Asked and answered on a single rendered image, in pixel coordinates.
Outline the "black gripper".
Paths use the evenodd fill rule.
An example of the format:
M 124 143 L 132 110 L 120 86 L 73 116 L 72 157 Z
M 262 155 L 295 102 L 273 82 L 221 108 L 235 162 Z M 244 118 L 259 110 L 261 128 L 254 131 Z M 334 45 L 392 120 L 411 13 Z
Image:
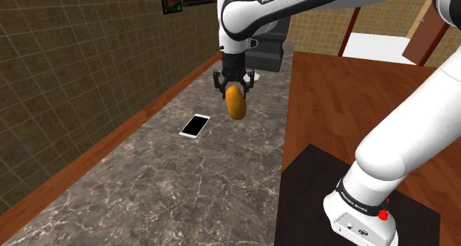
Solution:
M 245 69 L 245 54 L 243 52 L 236 54 L 222 52 L 222 71 L 215 69 L 213 77 L 214 87 L 223 95 L 229 82 L 240 82 L 243 87 L 244 98 L 246 98 L 246 94 L 253 88 L 255 71 Z

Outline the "brown wooden door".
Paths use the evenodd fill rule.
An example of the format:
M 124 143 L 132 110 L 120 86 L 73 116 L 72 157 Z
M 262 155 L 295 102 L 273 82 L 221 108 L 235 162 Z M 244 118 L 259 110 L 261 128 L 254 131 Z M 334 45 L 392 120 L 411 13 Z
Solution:
M 432 0 L 425 0 L 407 38 L 402 56 L 413 64 L 424 66 L 450 27 L 440 18 Z

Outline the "white smartphone with black screen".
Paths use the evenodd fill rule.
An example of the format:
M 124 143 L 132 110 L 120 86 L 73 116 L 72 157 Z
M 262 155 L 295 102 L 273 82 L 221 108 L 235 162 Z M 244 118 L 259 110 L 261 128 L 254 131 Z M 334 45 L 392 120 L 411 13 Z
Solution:
M 195 114 L 182 128 L 180 135 L 197 138 L 210 119 L 210 116 Z

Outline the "dark grey boxy appliance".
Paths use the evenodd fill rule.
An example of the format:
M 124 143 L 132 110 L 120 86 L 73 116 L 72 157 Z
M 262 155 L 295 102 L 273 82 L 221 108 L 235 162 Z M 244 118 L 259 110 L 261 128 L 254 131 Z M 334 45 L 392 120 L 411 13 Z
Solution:
M 269 32 L 255 37 L 258 46 L 245 54 L 245 66 L 269 72 L 279 72 L 284 55 L 283 43 L 287 38 L 290 16 L 278 20 Z

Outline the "orange-brown oval potato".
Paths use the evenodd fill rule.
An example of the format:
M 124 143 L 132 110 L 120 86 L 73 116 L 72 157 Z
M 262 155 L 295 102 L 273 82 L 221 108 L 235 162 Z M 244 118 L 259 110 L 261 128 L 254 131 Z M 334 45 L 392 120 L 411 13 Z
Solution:
M 246 102 L 241 89 L 237 85 L 229 86 L 225 92 L 228 114 L 234 120 L 241 120 L 246 115 Z

